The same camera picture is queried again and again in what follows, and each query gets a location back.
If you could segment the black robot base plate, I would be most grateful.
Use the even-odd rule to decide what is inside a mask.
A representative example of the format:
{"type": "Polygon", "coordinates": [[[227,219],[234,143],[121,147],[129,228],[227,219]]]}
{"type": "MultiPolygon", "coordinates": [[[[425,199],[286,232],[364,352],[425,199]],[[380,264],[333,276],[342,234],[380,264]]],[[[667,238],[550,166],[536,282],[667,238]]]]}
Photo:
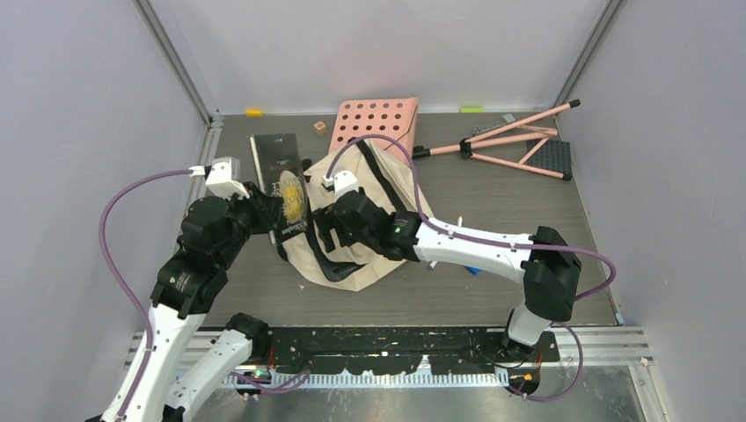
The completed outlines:
{"type": "Polygon", "coordinates": [[[550,331],[529,351],[509,348],[501,327],[272,327],[247,364],[314,375],[409,375],[429,364],[434,375],[467,375],[559,359],[550,331]]]}

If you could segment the beige canvas backpack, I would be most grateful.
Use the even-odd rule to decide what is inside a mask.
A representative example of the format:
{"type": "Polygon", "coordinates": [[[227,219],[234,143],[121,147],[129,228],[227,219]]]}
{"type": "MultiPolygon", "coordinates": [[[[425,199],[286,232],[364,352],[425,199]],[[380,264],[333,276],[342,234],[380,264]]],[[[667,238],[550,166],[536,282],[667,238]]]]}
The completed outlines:
{"type": "Polygon", "coordinates": [[[277,251],[305,279],[357,292],[417,259],[420,216],[433,212],[408,164],[363,140],[303,176],[306,229],[277,251]]]}

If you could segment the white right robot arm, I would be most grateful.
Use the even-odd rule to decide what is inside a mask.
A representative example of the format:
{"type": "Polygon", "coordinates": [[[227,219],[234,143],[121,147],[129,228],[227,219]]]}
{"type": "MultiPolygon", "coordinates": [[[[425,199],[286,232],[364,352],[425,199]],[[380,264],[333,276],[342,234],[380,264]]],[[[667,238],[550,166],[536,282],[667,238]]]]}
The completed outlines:
{"type": "Polygon", "coordinates": [[[313,212],[321,241],[334,246],[361,244],[392,261],[438,261],[474,267],[523,286],[523,303],[514,308],[502,336],[512,360],[528,359],[541,334],[573,313],[581,261],[566,251],[555,229],[504,235],[458,227],[403,209],[388,212],[362,192],[343,194],[313,212]]]}

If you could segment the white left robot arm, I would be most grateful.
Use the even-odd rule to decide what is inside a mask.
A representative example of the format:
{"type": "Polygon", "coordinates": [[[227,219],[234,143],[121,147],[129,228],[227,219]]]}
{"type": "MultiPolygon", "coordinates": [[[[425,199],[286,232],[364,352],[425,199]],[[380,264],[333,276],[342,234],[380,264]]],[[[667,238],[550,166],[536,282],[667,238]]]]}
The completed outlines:
{"type": "Polygon", "coordinates": [[[228,282],[230,265],[251,236],[275,228],[281,212],[281,199],[251,183],[191,204],[178,248],[157,272],[143,340],[98,421],[190,421],[232,370],[268,356],[267,323],[237,313],[208,352],[177,375],[193,335],[228,282]]]}

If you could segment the black moon and sixpence book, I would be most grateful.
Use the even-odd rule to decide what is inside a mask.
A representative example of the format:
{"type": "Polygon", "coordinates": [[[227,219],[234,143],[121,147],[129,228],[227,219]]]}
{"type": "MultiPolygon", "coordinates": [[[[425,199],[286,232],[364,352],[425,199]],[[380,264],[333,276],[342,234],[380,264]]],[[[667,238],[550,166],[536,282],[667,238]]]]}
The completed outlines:
{"type": "Polygon", "coordinates": [[[249,142],[261,191],[282,201],[276,228],[269,231],[271,244],[277,246],[308,226],[308,196],[296,135],[251,135],[249,142]]]}

